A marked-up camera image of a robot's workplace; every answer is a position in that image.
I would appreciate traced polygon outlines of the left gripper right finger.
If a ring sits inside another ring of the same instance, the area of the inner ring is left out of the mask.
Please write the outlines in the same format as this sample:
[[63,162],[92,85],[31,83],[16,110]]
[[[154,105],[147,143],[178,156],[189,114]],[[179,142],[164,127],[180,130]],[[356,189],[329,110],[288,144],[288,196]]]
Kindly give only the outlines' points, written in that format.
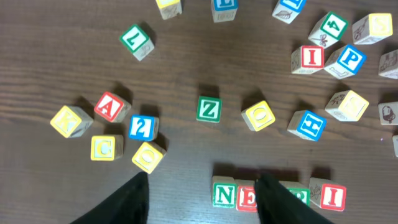
[[262,224],[333,224],[301,202],[270,174],[254,184],[257,212]]

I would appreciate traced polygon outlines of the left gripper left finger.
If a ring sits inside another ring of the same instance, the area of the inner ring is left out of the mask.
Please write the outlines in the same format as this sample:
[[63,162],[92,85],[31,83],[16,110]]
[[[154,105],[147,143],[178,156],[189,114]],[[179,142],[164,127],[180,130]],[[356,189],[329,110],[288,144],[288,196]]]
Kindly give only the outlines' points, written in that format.
[[148,213],[148,175],[140,172],[74,224],[146,224]]

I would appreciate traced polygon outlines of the red E block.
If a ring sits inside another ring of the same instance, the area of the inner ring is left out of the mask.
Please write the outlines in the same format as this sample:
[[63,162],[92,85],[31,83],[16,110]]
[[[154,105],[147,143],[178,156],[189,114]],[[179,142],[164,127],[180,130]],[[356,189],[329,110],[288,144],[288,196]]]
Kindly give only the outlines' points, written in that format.
[[236,209],[239,212],[257,212],[256,192],[253,180],[235,180],[237,189]]

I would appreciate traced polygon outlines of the green R block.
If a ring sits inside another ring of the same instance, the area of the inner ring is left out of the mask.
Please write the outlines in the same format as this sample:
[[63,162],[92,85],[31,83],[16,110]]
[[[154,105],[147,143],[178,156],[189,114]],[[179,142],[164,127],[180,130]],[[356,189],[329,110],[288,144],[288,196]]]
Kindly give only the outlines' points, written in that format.
[[290,193],[297,197],[301,202],[310,206],[310,189],[300,182],[280,181]]

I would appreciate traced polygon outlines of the green N block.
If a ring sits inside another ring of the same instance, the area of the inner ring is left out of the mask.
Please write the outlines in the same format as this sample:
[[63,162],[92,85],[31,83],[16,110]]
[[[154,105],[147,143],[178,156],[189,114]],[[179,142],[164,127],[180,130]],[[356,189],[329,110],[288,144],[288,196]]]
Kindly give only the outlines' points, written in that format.
[[232,177],[214,175],[212,177],[212,206],[234,208],[237,200],[238,185]]

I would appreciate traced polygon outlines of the red 1 block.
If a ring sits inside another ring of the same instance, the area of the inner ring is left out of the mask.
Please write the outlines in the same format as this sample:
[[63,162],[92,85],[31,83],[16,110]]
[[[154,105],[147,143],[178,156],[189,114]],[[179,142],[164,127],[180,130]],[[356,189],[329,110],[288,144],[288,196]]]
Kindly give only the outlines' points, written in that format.
[[346,187],[332,180],[311,177],[309,182],[310,201],[325,210],[345,210]]

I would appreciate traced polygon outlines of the blue P block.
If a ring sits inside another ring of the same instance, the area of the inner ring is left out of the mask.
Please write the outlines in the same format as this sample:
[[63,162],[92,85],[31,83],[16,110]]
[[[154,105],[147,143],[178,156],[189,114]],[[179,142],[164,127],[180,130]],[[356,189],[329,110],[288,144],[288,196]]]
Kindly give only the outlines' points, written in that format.
[[336,79],[344,79],[356,75],[367,56],[351,44],[334,51],[325,62],[324,70]]

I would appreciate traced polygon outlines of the yellow block bottom left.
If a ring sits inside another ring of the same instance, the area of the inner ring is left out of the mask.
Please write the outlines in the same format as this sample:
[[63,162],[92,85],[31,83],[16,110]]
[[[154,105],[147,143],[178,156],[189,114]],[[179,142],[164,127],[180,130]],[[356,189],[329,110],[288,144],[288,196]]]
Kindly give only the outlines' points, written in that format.
[[143,142],[132,157],[132,163],[151,174],[166,155],[167,151],[154,142]]

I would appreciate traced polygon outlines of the yellow C block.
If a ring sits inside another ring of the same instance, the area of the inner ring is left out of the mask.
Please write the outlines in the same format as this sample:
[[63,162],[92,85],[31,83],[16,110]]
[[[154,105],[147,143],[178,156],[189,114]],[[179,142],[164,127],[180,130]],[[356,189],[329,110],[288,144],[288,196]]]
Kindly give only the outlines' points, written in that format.
[[90,159],[92,161],[114,161],[123,156],[122,135],[97,135],[91,138]]

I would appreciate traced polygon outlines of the blue 2 block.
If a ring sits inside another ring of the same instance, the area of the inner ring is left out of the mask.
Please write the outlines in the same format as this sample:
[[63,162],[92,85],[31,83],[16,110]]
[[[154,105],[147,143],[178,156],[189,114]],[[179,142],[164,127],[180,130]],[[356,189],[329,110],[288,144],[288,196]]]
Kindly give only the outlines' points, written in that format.
[[153,141],[159,131],[159,118],[134,114],[131,116],[129,138],[140,141]]

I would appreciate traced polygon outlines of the blue E block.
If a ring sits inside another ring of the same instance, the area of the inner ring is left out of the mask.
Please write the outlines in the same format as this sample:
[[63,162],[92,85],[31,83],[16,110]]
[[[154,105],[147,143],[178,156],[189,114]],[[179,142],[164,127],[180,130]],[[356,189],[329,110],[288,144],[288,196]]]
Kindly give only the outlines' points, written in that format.
[[290,120],[287,131],[309,141],[318,141],[325,129],[327,120],[309,110],[296,111]]

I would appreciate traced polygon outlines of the red A block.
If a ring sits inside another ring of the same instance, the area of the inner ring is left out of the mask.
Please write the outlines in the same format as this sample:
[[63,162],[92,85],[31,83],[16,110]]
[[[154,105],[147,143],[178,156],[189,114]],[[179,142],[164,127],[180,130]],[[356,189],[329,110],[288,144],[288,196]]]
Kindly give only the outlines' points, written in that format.
[[130,109],[130,103],[109,91],[103,93],[94,107],[95,113],[110,123],[121,123]]

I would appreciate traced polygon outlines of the yellow block far left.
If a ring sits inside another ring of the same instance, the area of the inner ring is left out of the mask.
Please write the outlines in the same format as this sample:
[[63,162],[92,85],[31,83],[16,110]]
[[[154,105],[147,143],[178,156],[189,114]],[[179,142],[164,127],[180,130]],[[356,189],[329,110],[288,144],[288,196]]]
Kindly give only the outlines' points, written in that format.
[[94,119],[78,106],[64,105],[51,119],[50,125],[65,138],[79,138]]

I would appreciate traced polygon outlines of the green Z block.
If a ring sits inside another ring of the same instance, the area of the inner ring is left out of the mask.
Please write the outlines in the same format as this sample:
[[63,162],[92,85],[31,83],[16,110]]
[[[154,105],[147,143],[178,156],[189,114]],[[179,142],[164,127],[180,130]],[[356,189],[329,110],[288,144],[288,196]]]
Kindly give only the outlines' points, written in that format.
[[222,100],[208,96],[199,96],[197,121],[219,123],[221,119]]

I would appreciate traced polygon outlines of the yellow S block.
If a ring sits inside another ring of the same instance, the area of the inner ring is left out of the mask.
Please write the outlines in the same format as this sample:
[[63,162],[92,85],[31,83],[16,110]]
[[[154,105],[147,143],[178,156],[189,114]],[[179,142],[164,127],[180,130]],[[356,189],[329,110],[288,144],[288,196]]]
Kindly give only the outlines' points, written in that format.
[[357,122],[368,106],[369,101],[353,90],[346,90],[335,93],[325,106],[325,111],[338,121]]

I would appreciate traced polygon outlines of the yellow block right centre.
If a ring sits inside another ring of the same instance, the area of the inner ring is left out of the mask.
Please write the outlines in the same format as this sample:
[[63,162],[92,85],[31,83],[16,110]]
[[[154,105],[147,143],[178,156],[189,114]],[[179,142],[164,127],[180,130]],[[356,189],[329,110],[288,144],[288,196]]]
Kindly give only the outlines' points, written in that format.
[[379,118],[382,125],[397,125],[398,102],[378,104]]

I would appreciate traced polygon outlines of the red I block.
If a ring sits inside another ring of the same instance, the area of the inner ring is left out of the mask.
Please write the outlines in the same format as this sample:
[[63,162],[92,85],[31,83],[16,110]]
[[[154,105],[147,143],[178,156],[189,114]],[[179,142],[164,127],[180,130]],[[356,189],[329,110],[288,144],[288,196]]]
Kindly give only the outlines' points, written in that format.
[[314,45],[300,46],[291,54],[291,72],[311,75],[324,69],[324,48]]

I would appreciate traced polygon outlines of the green L block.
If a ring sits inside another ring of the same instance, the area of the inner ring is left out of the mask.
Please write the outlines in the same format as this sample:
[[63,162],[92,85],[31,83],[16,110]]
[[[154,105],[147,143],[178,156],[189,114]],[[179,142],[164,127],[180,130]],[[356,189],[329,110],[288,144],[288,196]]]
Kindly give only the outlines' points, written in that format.
[[133,24],[119,39],[138,61],[155,49],[150,37],[137,24]]

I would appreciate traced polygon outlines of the green 4 block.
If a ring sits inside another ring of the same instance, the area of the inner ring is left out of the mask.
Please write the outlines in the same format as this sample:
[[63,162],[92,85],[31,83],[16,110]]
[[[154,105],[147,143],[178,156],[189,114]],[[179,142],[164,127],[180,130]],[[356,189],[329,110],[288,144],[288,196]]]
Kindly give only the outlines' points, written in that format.
[[341,39],[348,25],[346,19],[330,11],[315,24],[308,40],[326,49]]

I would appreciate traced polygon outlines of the blue tilted L block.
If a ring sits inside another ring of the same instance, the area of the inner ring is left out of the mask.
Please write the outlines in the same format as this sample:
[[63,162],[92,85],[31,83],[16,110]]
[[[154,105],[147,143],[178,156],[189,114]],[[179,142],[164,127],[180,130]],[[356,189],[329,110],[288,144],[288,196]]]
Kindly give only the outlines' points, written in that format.
[[272,16],[290,24],[302,12],[306,2],[307,0],[279,0]]

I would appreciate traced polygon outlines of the yellow block top centre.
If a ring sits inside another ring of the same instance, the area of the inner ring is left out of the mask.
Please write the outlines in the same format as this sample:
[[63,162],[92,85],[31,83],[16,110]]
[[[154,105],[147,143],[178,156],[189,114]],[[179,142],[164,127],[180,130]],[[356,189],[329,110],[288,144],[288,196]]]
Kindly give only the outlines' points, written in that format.
[[372,13],[352,25],[353,43],[371,45],[393,34],[392,14]]

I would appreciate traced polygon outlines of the plain yellow block top left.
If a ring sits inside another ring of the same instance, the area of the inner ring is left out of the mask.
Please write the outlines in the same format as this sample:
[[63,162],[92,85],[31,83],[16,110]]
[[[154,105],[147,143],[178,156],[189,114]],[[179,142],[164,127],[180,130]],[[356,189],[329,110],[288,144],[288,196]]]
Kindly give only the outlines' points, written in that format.
[[181,0],[156,0],[163,20],[171,19],[182,13]]

